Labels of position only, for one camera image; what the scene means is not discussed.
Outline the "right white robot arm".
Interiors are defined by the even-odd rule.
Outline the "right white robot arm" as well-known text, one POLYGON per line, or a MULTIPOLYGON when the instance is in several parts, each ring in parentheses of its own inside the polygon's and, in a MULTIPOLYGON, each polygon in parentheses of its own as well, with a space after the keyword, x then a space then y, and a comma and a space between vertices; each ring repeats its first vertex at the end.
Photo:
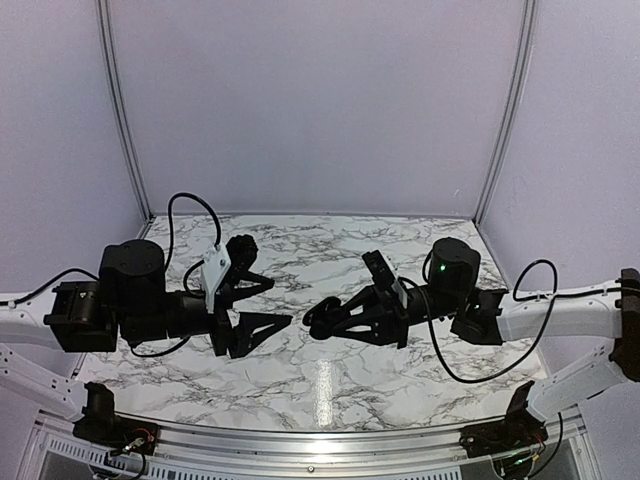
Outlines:
POLYGON ((409 329, 451 319, 451 330, 472 345, 499 346, 548 336, 604 337, 606 343, 544 381, 519 387, 495 438, 515 448, 565 408, 639 379, 639 274, 582 289, 516 296, 476 287, 477 270, 439 262, 423 285, 410 285, 387 267, 372 270, 374 282, 352 299, 322 301, 305 316, 316 339, 347 338, 405 347, 409 329))

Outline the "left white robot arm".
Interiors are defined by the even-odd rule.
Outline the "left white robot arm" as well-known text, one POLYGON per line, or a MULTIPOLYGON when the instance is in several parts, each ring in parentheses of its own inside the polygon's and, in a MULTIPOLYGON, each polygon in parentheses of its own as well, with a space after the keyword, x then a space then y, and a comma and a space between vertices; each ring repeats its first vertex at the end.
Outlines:
POLYGON ((129 240, 104 249, 98 275, 66 282, 56 276, 35 291, 1 303, 1 340, 59 348, 66 353, 112 353, 119 340, 129 348, 173 339, 167 354, 194 336, 209 337, 217 356, 242 358, 291 324, 289 315, 242 312, 235 302, 273 288, 251 272, 257 246, 249 235, 215 245, 201 263, 200 291, 168 291, 163 249, 129 240))

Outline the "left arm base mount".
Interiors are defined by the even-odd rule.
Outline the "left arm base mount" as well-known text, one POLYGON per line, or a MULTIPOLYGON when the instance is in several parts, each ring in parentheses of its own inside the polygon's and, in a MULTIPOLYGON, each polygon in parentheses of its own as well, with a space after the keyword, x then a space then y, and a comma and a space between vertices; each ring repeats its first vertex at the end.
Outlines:
POLYGON ((87 442, 109 447, 123 454, 134 451, 152 455, 157 444, 159 425, 122 417, 115 412, 115 398, 106 386, 88 382, 86 404, 82 416, 73 423, 73 436, 87 442))

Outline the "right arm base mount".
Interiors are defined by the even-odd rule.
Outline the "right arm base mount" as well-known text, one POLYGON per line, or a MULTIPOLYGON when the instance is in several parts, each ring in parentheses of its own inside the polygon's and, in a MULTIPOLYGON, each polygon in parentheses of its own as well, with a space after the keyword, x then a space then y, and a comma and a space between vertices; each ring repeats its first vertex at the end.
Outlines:
POLYGON ((545 421, 526 410, 527 396, 533 386, 534 382, 529 381, 515 390, 502 419, 461 429, 459 444, 469 458, 524 448, 548 439, 545 421))

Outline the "black earbud charging case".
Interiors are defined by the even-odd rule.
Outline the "black earbud charging case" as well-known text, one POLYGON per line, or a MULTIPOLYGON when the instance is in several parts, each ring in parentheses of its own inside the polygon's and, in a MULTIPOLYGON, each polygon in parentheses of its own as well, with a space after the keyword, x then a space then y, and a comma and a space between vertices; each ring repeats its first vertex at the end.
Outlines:
POLYGON ((334 328, 346 319, 342 302, 335 296, 320 301, 305 313, 302 323, 315 340, 326 340, 333 335, 334 328))

